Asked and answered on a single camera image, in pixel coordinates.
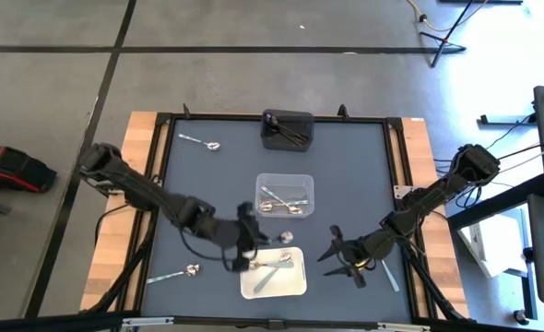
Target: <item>desk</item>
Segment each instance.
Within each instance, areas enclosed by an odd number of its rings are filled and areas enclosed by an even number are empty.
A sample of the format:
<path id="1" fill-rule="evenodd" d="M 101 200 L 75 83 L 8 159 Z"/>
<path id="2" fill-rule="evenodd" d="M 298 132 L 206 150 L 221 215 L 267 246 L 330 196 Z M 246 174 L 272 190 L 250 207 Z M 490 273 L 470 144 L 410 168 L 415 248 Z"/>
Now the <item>desk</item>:
<path id="1" fill-rule="evenodd" d="M 171 143 L 167 135 L 169 125 L 165 120 L 167 120 L 167 114 L 163 113 L 132 113 L 122 152 L 124 160 L 138 172 L 147 175 L 162 173 L 163 152 L 169 150 L 166 147 Z M 431 184 L 436 180 L 436 174 L 425 123 L 422 119 L 410 118 L 393 121 L 393 125 L 401 127 L 402 131 L 399 133 L 403 133 L 398 135 L 394 128 L 389 129 L 398 179 L 396 183 L 405 185 L 406 175 L 403 165 L 408 160 L 409 176 L 413 179 L 413 185 Z M 408 153 L 400 153 L 400 148 L 407 148 Z M 122 205 L 123 202 L 121 196 L 111 197 L 107 209 Z M 92 259 L 81 303 L 82 309 L 95 304 L 108 290 L 121 272 L 131 248 L 135 248 L 140 242 L 139 238 L 145 235 L 149 218 L 151 218 L 150 213 L 135 213 L 131 208 L 124 208 L 106 217 L 102 223 L 100 238 Z M 432 277 L 456 310 L 468 316 L 448 225 L 437 215 L 430 215 L 422 226 L 422 233 Z M 147 265 L 137 269 L 128 284 L 126 294 L 112 306 L 113 309 L 140 308 L 141 303 L 136 295 L 143 290 L 138 287 L 140 284 L 137 284 L 137 281 L 139 272 L 147 272 L 141 271 L 147 268 Z M 344 279 L 343 282 L 350 283 L 351 280 Z M 418 316 L 428 316 L 429 306 L 425 300 L 421 282 L 416 276 L 413 279 L 413 288 L 416 294 L 413 302 L 417 305 Z"/>

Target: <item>gray floor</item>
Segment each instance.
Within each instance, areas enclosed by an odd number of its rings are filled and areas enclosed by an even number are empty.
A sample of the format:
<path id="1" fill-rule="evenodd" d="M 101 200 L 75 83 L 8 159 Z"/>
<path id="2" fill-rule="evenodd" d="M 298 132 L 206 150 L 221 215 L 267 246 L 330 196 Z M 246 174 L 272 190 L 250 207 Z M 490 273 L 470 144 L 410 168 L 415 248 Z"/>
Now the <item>gray floor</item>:
<path id="1" fill-rule="evenodd" d="M 418 0 L 439 27 L 461 7 Z M 114 44 L 125 0 L 0 0 L 0 45 Z M 405 46 L 417 38 L 411 7 L 397 1 L 139 1 L 125 45 Z M 506 128 L 480 128 L 482 113 L 527 114 L 544 85 L 544 2 L 486 6 L 453 37 L 468 50 L 435 69 L 424 55 L 123 54 L 97 141 L 120 146 L 132 111 L 260 113 L 266 108 L 333 114 L 423 117 L 434 156 L 467 142 L 490 143 Z M 18 317 L 93 109 L 108 54 L 0 53 L 0 145 L 22 148 L 58 171 L 52 192 L 0 192 L 13 208 L 0 217 L 0 319 Z M 536 142 L 520 128 L 492 151 Z M 516 184 L 522 173 L 505 174 Z M 77 311 L 105 201 L 79 188 L 42 314 Z M 458 246 L 469 310 L 479 321 L 516 326 L 519 281 L 485 279 Z M 544 328 L 544 307 L 532 327 Z M 185 330 L 199 327 L 182 327 Z"/>

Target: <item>metal spoon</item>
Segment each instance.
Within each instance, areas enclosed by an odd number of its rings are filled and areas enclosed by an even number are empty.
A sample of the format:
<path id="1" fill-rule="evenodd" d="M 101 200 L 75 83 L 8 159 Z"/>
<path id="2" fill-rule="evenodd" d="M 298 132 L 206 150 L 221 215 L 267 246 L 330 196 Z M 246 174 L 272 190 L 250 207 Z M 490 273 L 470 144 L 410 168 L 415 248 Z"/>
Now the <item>metal spoon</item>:
<path id="1" fill-rule="evenodd" d="M 280 262 L 289 262 L 290 261 L 290 255 L 289 254 L 284 254 L 280 260 Z M 262 291 L 264 289 L 264 287 L 266 286 L 266 284 L 272 279 L 272 277 L 274 277 L 274 275 L 280 270 L 280 267 L 275 267 L 272 271 L 270 271 L 270 273 L 268 273 L 262 280 L 260 280 L 260 282 L 257 283 L 257 285 L 255 285 L 254 287 L 254 293 L 259 293 L 260 291 Z"/>
<path id="2" fill-rule="evenodd" d="M 196 143 L 204 144 L 211 151 L 218 151 L 219 148 L 220 148 L 219 142 L 203 142 L 198 138 L 190 137 L 190 136 L 187 136 L 187 135 L 184 135 L 184 134 L 178 134 L 178 137 L 183 138 L 183 139 L 187 139 L 187 140 L 191 140 L 191 141 L 196 142 Z"/>
<path id="3" fill-rule="evenodd" d="M 308 200 L 302 200 L 302 201 L 294 201 L 294 202 L 288 202 L 290 205 L 297 206 L 297 205 L 307 205 L 309 204 Z M 274 203 L 273 201 L 264 201 L 260 203 L 258 208 L 262 212 L 269 212 L 272 211 L 272 208 L 274 207 L 284 207 L 284 204 L 282 203 Z"/>
<path id="4" fill-rule="evenodd" d="M 293 268 L 293 262 L 272 262 L 272 263 L 260 263 L 260 262 L 250 262 L 250 269 L 254 270 L 259 267 L 278 267 L 278 268 Z"/>
<path id="5" fill-rule="evenodd" d="M 389 282 L 391 283 L 391 287 L 393 287 L 393 291 L 398 292 L 399 285 L 397 285 L 397 281 L 395 280 L 395 277 L 393 277 L 391 270 L 389 269 L 389 267 L 386 266 L 386 263 L 382 259 L 381 259 L 381 264 L 384 267 L 384 273 L 386 273 L 386 277 L 389 279 Z"/>
<path id="6" fill-rule="evenodd" d="M 272 193 L 270 189 L 266 188 L 265 185 L 262 185 L 260 189 L 262 189 L 262 191 L 265 192 L 266 194 L 272 196 L 272 198 L 276 199 L 278 202 L 282 203 L 283 206 L 287 207 L 289 209 L 290 214 L 302 214 L 302 209 L 300 207 L 294 207 L 289 205 L 289 203 L 283 201 L 282 198 Z"/>
<path id="7" fill-rule="evenodd" d="M 184 270 L 184 271 L 180 271 L 180 272 L 171 273 L 171 274 L 167 274 L 167 275 L 160 276 L 160 277 L 147 279 L 147 284 L 157 282 L 157 281 L 162 281 L 162 280 L 177 277 L 177 276 L 181 276 L 183 274 L 185 274 L 188 277 L 195 277 L 198 274 L 198 271 L 200 271 L 200 265 L 199 264 L 190 264 L 189 266 L 186 267 L 186 270 Z"/>

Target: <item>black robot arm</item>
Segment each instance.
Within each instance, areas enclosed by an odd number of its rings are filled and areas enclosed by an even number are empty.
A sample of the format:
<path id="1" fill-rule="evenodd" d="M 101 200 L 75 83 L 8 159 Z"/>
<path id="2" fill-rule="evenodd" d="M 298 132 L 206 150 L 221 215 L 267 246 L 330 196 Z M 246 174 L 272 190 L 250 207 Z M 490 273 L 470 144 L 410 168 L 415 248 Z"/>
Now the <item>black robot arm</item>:
<path id="1" fill-rule="evenodd" d="M 227 260 L 221 258 L 223 265 L 231 272 L 242 272 L 249 268 L 249 258 L 243 253 L 257 249 L 258 244 L 268 243 L 268 238 L 259 231 L 258 222 L 252 215 L 252 204 L 245 202 L 237 208 L 237 219 L 225 220 L 214 217 L 215 208 L 207 202 L 192 196 L 171 194 L 140 173 L 131 169 L 123 161 L 118 148 L 106 143 L 94 144 L 79 160 L 79 172 L 85 179 L 97 182 L 108 181 L 123 190 L 124 198 L 130 206 L 149 211 L 160 211 L 181 232 L 211 241 L 221 251 L 237 247 L 237 256 L 228 267 Z M 90 311 L 106 311 L 118 290 L 123 287 L 136 265 L 148 250 L 148 236 L 139 245 L 123 273 Z"/>
<path id="2" fill-rule="evenodd" d="M 354 278 L 356 286 L 366 286 L 361 272 L 373 260 L 387 257 L 395 243 L 403 249 L 404 257 L 409 261 L 423 281 L 436 304 L 447 319 L 462 319 L 454 307 L 444 298 L 430 274 L 421 264 L 418 254 L 410 242 L 411 236 L 421 226 L 424 218 L 442 204 L 470 186 L 488 184 L 500 171 L 500 162 L 480 145 L 465 145 L 452 159 L 449 172 L 428 188 L 419 188 L 402 198 L 397 211 L 389 213 L 380 222 L 381 228 L 363 235 L 356 240 L 344 240 L 338 226 L 332 226 L 335 236 L 330 248 L 319 261 L 332 255 L 341 255 L 343 267 L 325 273 L 346 275 Z"/>

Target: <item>plastic bin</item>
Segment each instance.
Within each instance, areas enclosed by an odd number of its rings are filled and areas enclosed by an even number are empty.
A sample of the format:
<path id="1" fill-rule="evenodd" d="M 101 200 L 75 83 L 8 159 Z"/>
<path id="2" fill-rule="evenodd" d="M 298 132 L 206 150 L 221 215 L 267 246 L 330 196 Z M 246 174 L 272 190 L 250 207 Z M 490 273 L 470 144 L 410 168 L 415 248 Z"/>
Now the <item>plastic bin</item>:
<path id="1" fill-rule="evenodd" d="M 296 209 L 291 212 L 280 200 L 299 209 L 300 213 Z M 306 174 L 259 174 L 255 179 L 254 202 L 262 217 L 306 218 L 315 209 L 313 177 Z"/>

